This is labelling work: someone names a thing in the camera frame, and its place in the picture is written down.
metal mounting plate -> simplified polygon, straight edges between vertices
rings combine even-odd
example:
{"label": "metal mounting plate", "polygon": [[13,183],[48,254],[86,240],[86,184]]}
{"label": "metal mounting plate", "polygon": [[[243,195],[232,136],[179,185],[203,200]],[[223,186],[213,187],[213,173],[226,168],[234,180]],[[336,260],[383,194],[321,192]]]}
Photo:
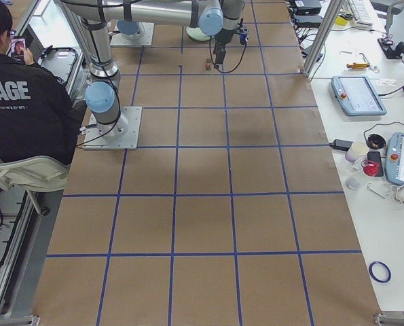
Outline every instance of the metal mounting plate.
{"label": "metal mounting plate", "polygon": [[154,23],[152,22],[144,22],[143,26],[145,28],[145,34],[140,37],[139,39],[135,40],[130,40],[130,39],[125,39],[122,37],[121,34],[115,34],[113,35],[113,38],[111,39],[111,47],[130,47],[130,46],[151,46],[152,45],[152,39],[153,39],[153,28],[155,26]]}
{"label": "metal mounting plate", "polygon": [[[136,149],[139,141],[139,131],[141,123],[141,107],[121,107],[121,114],[128,119],[127,131],[122,135],[111,140],[104,137],[82,145],[84,149],[91,150],[107,150],[107,149]],[[93,114],[90,117],[89,124],[95,124],[96,119]],[[87,129],[84,141],[90,141],[99,136],[98,128]]]}

blue tape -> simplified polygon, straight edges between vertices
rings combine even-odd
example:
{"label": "blue tape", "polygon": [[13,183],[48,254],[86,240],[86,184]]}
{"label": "blue tape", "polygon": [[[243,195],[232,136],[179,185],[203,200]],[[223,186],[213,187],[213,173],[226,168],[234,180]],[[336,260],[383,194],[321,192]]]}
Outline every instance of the blue tape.
{"label": "blue tape", "polygon": [[[386,278],[385,280],[381,280],[381,279],[379,279],[378,277],[375,276],[375,274],[373,273],[373,267],[374,267],[375,265],[380,265],[380,266],[383,266],[383,267],[384,267],[384,269],[385,269],[386,272],[387,272],[387,278]],[[373,261],[373,262],[369,265],[368,271],[369,271],[369,275],[371,275],[371,278],[372,278],[375,282],[387,283],[387,282],[390,281],[390,279],[392,278],[392,272],[390,271],[389,267],[388,267],[385,263],[382,263],[382,262],[380,262],[380,261]]]}

smartphone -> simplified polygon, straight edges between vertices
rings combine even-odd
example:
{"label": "smartphone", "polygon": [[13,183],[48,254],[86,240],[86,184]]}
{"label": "smartphone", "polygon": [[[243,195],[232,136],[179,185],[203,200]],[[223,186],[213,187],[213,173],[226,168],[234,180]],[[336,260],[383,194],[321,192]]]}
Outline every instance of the smartphone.
{"label": "smartphone", "polygon": [[13,36],[10,41],[10,53],[13,60],[22,65],[25,64],[23,49],[25,49],[25,37]]}

black jacket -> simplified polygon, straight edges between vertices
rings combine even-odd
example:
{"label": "black jacket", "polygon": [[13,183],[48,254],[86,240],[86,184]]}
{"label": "black jacket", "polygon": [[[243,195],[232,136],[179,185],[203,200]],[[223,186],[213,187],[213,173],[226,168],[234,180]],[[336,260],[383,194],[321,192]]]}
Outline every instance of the black jacket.
{"label": "black jacket", "polygon": [[55,77],[39,65],[19,65],[0,54],[0,158],[12,162],[38,155],[70,164],[79,122]]}

black box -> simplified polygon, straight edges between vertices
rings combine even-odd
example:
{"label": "black box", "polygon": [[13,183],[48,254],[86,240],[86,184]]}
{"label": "black box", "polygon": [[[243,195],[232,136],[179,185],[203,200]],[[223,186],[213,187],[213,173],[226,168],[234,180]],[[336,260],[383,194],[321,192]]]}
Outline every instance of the black box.
{"label": "black box", "polygon": [[322,23],[323,18],[319,15],[295,15],[297,27],[317,29]]}
{"label": "black box", "polygon": [[296,15],[317,15],[321,11],[319,0],[289,0]]}

